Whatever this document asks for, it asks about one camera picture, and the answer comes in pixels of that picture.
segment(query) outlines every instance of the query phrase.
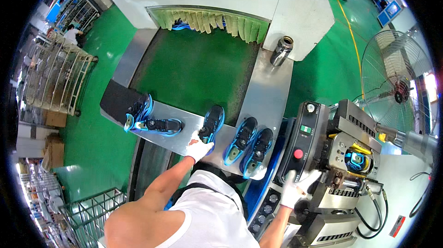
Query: black shoulder strap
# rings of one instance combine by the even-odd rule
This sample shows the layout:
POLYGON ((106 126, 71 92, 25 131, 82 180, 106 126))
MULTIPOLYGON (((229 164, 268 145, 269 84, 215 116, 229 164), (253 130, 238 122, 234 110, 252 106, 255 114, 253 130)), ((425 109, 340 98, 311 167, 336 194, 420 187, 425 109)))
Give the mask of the black shoulder strap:
MULTIPOLYGON (((187 185, 187 186, 185 186, 185 187, 182 187, 182 188, 180 188, 180 189, 178 189, 177 191, 174 192, 174 194, 173 194, 172 197, 171 197, 172 205, 173 205, 173 206, 175 205, 175 203, 177 202, 177 200, 179 200, 179 198, 183 195, 183 192, 185 192, 186 190, 189 190, 189 189, 191 189, 191 188, 195 188, 195 187, 200 187, 200 188, 204 188, 204 189, 207 189, 207 190, 212 190, 213 192, 216 192, 216 193, 223 194, 223 193, 221 193, 220 191, 214 190, 212 187, 209 187, 209 186, 207 186, 207 185, 205 185, 205 184, 202 184, 202 183, 192 183, 192 184, 187 185)), ((237 209, 240 210, 240 209, 238 208, 238 206, 237 206, 237 203, 234 201, 234 199, 230 198, 230 197, 227 196, 227 195, 224 195, 224 196, 226 196, 227 198, 231 199, 232 202, 234 202, 234 204, 235 204, 235 206, 237 207, 237 209)))

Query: red emergency stop button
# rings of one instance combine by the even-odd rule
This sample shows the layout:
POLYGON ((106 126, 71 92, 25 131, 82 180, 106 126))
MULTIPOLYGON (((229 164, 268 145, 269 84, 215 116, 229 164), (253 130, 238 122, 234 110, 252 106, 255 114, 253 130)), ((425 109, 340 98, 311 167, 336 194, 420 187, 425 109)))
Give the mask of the red emergency stop button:
POLYGON ((301 151, 300 149, 297 149, 296 151, 294 151, 294 157, 296 159, 301 159, 303 157, 303 151, 301 151))

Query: metal bolt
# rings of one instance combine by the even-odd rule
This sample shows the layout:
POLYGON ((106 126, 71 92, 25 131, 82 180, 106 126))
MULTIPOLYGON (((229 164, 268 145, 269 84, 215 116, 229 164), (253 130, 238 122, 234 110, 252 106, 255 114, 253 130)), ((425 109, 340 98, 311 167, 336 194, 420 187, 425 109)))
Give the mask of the metal bolt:
POLYGON ((308 112, 313 112, 315 110, 315 106, 313 104, 308 104, 306 108, 308 112))

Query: cardboard box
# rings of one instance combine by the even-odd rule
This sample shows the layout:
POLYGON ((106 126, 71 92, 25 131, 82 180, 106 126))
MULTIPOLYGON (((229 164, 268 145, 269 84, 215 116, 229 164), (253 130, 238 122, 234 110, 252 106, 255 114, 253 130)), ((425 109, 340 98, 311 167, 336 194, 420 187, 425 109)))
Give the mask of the cardboard box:
POLYGON ((63 112, 43 111, 43 121, 47 126, 66 127, 67 114, 63 112))
POLYGON ((51 168, 62 167, 64 151, 63 140, 58 135, 49 135, 46 138, 45 149, 42 150, 43 168, 48 171, 51 168))

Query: warning sticker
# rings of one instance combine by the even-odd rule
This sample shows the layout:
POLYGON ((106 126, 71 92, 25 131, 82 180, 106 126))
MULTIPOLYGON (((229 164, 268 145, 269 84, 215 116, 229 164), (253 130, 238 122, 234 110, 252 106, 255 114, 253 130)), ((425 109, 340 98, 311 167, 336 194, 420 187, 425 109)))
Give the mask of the warning sticker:
POLYGON ((400 228, 403 225, 404 220, 406 217, 399 215, 397 218, 397 221, 395 221, 394 227, 392 228, 391 232, 389 233, 390 236, 396 237, 398 234, 398 231, 400 231, 400 228))

